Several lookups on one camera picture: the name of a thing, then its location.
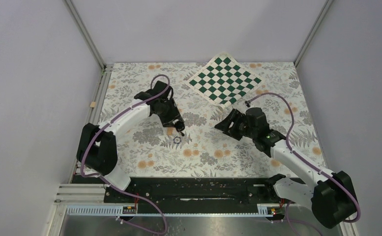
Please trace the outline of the black earbud charging case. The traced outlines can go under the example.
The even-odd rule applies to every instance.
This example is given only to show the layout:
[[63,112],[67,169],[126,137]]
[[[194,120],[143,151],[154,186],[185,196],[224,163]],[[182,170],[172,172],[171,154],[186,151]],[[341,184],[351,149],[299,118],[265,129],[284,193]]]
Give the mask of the black earbud charging case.
[[182,137],[185,136],[185,134],[184,134],[185,124],[184,124],[183,121],[181,121],[181,120],[177,120],[176,123],[174,124],[174,127],[175,127],[176,131],[177,131]]

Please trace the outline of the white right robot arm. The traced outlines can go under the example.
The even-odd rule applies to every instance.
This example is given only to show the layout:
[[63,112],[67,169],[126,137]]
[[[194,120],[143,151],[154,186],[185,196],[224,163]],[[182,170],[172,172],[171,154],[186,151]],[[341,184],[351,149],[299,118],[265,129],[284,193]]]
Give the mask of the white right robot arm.
[[290,146],[288,138],[271,129],[261,108],[249,108],[245,113],[233,109],[215,129],[241,140],[251,139],[257,150],[289,168],[303,183],[282,174],[268,179],[264,189],[265,198],[272,203],[280,199],[290,200],[312,211],[315,218],[326,228],[333,228],[359,214],[358,202],[350,176],[335,173],[318,166]]

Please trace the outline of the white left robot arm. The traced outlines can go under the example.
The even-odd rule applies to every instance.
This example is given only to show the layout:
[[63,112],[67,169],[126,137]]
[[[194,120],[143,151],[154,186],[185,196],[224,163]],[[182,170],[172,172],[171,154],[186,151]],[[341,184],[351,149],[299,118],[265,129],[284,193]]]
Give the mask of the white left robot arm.
[[118,165],[117,142],[142,120],[156,115],[163,127],[175,128],[184,135],[185,124],[173,98],[169,83],[157,81],[151,88],[137,93],[131,105],[99,125],[87,123],[81,132],[77,160],[81,167],[94,171],[91,177],[102,177],[116,189],[116,196],[123,202],[134,198],[135,189],[130,176]]

